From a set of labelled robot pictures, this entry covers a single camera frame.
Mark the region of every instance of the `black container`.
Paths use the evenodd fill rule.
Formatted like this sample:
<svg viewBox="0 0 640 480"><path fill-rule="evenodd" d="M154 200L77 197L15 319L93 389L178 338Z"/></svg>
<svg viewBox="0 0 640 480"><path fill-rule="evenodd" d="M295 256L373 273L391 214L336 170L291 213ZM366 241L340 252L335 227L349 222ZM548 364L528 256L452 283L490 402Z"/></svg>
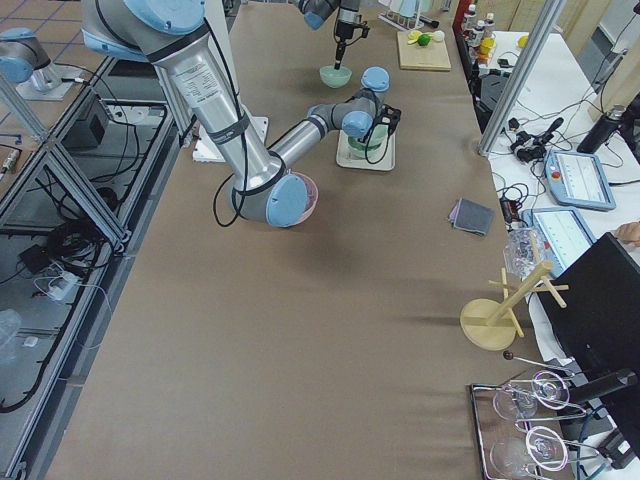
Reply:
<svg viewBox="0 0 640 480"><path fill-rule="evenodd" d="M625 108L622 105L614 105L611 110L598 119L576 150L580 153L595 153L618 129L620 117L624 111Z"/></svg>

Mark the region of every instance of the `computer monitor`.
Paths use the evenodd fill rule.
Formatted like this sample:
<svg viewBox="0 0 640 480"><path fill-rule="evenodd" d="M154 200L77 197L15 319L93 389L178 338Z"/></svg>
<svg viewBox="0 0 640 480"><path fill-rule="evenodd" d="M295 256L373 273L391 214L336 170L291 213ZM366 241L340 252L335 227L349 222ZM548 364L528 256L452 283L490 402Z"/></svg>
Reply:
<svg viewBox="0 0 640 480"><path fill-rule="evenodd" d="M540 294L553 331L589 381L621 369L640 376L640 266L609 233L602 236L556 284L567 303L560 308ZM624 439L640 457L640 384L600 398Z"/></svg>

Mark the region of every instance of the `blue lid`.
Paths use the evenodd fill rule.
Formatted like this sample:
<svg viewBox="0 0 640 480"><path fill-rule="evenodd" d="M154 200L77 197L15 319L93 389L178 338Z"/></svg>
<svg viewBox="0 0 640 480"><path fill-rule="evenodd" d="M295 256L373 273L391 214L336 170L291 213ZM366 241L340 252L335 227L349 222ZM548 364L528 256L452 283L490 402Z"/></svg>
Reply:
<svg viewBox="0 0 640 480"><path fill-rule="evenodd" d="M0 56L0 70L11 83L22 83L29 80L33 67L22 58Z"/></svg>
<svg viewBox="0 0 640 480"><path fill-rule="evenodd" d="M349 112L342 119L342 130L352 138L364 137L371 125L373 125L371 115L360 110Z"/></svg>
<svg viewBox="0 0 640 480"><path fill-rule="evenodd" d="M36 38L35 34L27 27L15 27L0 33L0 40L20 40L21 38Z"/></svg>
<svg viewBox="0 0 640 480"><path fill-rule="evenodd" d="M304 21L307 22L312 29L317 30L324 25L324 18L317 13L307 12L304 14Z"/></svg>
<svg viewBox="0 0 640 480"><path fill-rule="evenodd" d="M204 0L124 0L146 25L171 35L186 35L202 25Z"/></svg>
<svg viewBox="0 0 640 480"><path fill-rule="evenodd" d="M296 223L307 207L307 186L294 174L278 180L267 200L267 223L274 227L289 227Z"/></svg>
<svg viewBox="0 0 640 480"><path fill-rule="evenodd" d="M84 29L82 30L82 34L84 35L84 44L89 50L120 60L142 63L148 63L149 61L140 50L120 45L106 38L98 37Z"/></svg>
<svg viewBox="0 0 640 480"><path fill-rule="evenodd" d="M389 74L382 67L369 67L362 74L362 86L374 92L389 90Z"/></svg>

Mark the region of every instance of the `wooden cutting board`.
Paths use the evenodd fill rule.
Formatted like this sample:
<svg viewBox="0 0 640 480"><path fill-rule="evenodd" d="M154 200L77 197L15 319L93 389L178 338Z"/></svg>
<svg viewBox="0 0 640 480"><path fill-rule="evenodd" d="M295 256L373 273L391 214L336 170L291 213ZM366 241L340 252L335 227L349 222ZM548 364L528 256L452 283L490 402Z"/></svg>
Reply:
<svg viewBox="0 0 640 480"><path fill-rule="evenodd" d="M430 70L435 72L448 72L451 70L451 62L447 53L445 42L434 42L421 47L417 43L407 45L407 34L398 32L398 58L402 70Z"/></svg>

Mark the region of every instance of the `table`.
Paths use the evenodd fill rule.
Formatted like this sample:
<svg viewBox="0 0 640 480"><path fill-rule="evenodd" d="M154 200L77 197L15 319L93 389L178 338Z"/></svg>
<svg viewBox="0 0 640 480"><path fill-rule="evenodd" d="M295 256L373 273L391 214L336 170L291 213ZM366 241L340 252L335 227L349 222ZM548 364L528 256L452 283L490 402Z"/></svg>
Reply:
<svg viewBox="0 0 640 480"><path fill-rule="evenodd" d="M524 34L525 32L496 32L496 51L488 67L497 68L497 59L501 57L508 58L510 63L514 64L515 57L505 55L504 52L519 53L516 42ZM537 114L557 112L583 98L593 100L595 93L593 93L588 79L582 73L562 37L559 34L551 34L512 113L514 117L521 120L535 118L534 112ZM565 123L558 131L569 138L572 148L577 147L584 134L594 123L587 113L588 107L589 104L585 102L580 104L579 108L578 106L570 107L562 113ZM555 118L556 116L549 115L545 120L532 121L527 123L524 129L529 133L541 133ZM494 152L489 156L492 170L499 175L495 178L496 188L503 187L502 180L504 179L507 185L523 182L530 187L532 192L537 192L538 181L531 175L530 166L518 161L515 156L507 154L513 140L513 135L511 135L511 139L502 135L494 146ZM553 142L558 142L559 146L563 148L569 148L569 143L559 141L558 135ZM609 182L640 179L640 165L624 141L618 135L614 135L609 146L610 148L602 146L597 151L603 165L605 165L605 174ZM614 187L613 194L617 207L612 211L580 210L596 238L605 232L614 231L622 223L638 220L640 217L638 210L640 184ZM534 205L536 208L544 208L557 204L548 193L543 193L537 198L527 200L523 208L532 208ZM627 250L636 261L640 261L640 249L628 247ZM542 357L545 360L564 358L566 355L557 343L546 313L536 296L532 298L530 303L530 315ZM588 443L597 445L605 436L605 434L600 434L589 438ZM593 472L599 464L600 462L597 460L585 462L585 467L587 471ZM624 470L605 471L599 478L632 479L638 478L639 472L640 461L635 459Z"/></svg>
<svg viewBox="0 0 640 480"><path fill-rule="evenodd" d="M381 65L403 111L396 168L341 169L333 133L296 165L320 190L308 221L221 229L211 199L229 170L183 152L48 479L479 476L466 385L522 366L468 342L459 312L499 297L487 280L506 234L447 222L460 196L498 208L459 62L400 71L377 13L347 49L354 77L329 90L318 68L332 25L313 33L290 5L241 6L234 60L243 102L270 117L267 143ZM525 330L514 349L532 357Z"/></svg>

